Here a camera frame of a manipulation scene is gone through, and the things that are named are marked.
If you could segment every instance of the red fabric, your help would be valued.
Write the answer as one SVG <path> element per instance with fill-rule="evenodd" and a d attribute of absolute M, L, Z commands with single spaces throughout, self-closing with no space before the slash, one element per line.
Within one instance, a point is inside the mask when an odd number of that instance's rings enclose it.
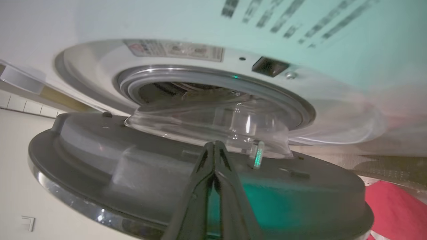
<path fill-rule="evenodd" d="M 374 232 L 390 240 L 427 240 L 427 205 L 398 186 L 376 182 L 366 188 L 366 202 L 374 212 Z"/>

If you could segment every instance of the screw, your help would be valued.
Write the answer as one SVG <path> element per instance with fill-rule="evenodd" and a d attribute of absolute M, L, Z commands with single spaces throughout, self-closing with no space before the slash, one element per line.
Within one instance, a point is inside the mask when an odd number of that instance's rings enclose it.
<path fill-rule="evenodd" d="M 298 75 L 296 74 L 296 72 L 287 72 L 285 74 L 285 77 L 287 80 L 292 80 L 295 79 Z"/>

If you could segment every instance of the warning label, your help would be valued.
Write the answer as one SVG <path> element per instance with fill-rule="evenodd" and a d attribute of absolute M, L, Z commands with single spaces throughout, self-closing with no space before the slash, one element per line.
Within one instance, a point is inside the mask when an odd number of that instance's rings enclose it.
<path fill-rule="evenodd" d="M 166 57 L 221 62 L 224 48 L 204 44 L 159 40 L 125 40 L 137 57 Z"/>

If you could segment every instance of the red cloth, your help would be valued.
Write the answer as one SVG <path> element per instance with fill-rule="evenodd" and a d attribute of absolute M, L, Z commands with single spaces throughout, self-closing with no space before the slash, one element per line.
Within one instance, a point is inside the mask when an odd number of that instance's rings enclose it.
<path fill-rule="evenodd" d="M 366 202 L 374 212 L 374 232 L 390 240 L 427 240 L 427 205 L 398 186 L 376 182 L 366 187 Z"/>

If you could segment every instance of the green indicator light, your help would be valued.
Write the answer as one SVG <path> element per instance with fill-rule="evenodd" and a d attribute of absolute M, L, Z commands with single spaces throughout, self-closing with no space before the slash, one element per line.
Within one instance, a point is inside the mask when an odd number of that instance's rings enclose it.
<path fill-rule="evenodd" d="M 255 155 L 255 166 L 258 167 L 261 164 L 261 156 L 263 154 L 262 150 L 258 150 L 257 154 Z"/>

